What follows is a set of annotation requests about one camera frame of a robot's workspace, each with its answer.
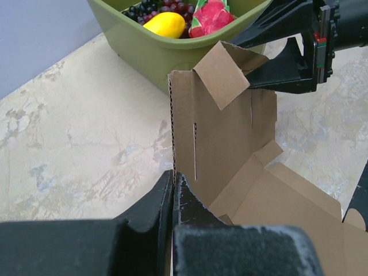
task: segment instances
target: bin rim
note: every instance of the bin rim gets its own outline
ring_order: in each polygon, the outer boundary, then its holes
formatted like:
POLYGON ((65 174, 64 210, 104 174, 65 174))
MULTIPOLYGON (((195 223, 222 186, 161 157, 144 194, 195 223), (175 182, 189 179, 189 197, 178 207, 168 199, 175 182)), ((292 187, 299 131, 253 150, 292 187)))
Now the bin rim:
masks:
POLYGON ((152 40, 153 43, 159 44, 162 48, 167 49, 196 49, 196 48, 203 48, 206 46, 214 45, 217 43, 220 38, 223 37, 223 34, 226 33, 229 29, 231 29, 235 24, 239 23, 238 20, 245 19, 251 17, 255 14, 260 14, 263 11, 271 0, 266 0, 260 5, 256 6, 255 8, 251 9, 247 13, 243 14, 242 16, 238 17, 237 20, 234 20, 227 26, 223 27, 222 29, 209 34, 207 36, 198 37, 195 39, 170 39, 162 36, 158 36, 151 31, 147 30, 146 28, 142 27, 137 22, 125 18, 126 16, 123 15, 118 10, 111 7, 109 4, 105 3, 103 0, 89 0, 95 2, 95 4, 102 6, 103 8, 107 9, 109 12, 114 14, 120 21, 130 25, 132 28, 136 28, 139 30, 140 35, 144 36, 145 38, 149 38, 152 40))

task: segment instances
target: yellow fruit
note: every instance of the yellow fruit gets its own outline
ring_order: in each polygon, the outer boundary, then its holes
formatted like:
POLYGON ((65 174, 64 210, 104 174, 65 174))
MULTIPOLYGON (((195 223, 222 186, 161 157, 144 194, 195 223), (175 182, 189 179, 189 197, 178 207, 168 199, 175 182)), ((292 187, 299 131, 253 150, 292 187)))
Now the yellow fruit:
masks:
POLYGON ((185 29, 185 20, 180 14, 167 11, 159 13, 143 27, 156 35, 178 39, 185 29))

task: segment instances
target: black cylinder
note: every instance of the black cylinder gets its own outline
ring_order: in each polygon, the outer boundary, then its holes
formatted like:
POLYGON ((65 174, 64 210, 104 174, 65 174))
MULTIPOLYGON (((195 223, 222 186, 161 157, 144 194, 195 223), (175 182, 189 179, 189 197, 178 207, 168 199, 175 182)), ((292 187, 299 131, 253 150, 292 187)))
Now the black cylinder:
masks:
POLYGON ((334 50, 368 45, 368 0, 340 0, 334 50))

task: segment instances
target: brown cardboard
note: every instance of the brown cardboard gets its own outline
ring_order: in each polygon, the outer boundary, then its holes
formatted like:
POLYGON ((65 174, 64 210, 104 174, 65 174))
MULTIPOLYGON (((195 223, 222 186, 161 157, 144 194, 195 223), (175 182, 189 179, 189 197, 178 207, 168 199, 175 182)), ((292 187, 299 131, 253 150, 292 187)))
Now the brown cardboard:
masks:
POLYGON ((329 275, 366 275, 368 236, 356 210, 341 208, 286 166, 274 141, 273 91, 247 90, 262 55, 218 43, 193 71, 170 75, 174 168, 227 224, 295 225, 315 245, 329 275))

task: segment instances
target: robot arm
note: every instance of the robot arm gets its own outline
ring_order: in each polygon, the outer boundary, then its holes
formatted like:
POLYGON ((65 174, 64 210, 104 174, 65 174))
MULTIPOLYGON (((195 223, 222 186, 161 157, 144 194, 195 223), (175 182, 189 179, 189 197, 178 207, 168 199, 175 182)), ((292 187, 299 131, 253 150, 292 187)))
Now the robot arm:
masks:
POLYGON ((367 0, 272 0, 263 13, 231 42, 250 48, 301 34, 275 58, 247 74, 251 89, 302 94, 316 91, 332 75, 335 51, 368 44, 367 0))

